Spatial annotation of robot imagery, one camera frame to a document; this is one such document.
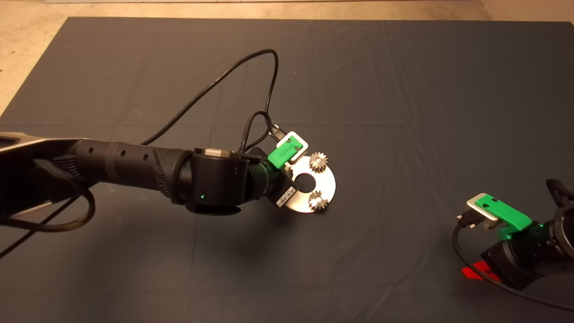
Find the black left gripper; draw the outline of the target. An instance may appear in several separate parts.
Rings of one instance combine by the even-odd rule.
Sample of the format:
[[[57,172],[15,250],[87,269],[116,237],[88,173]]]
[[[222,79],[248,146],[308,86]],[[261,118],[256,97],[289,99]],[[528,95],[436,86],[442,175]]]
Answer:
[[[298,187],[292,178],[292,171],[287,166],[275,167],[268,160],[262,162],[266,175],[266,187],[262,193],[275,207],[284,207]]]

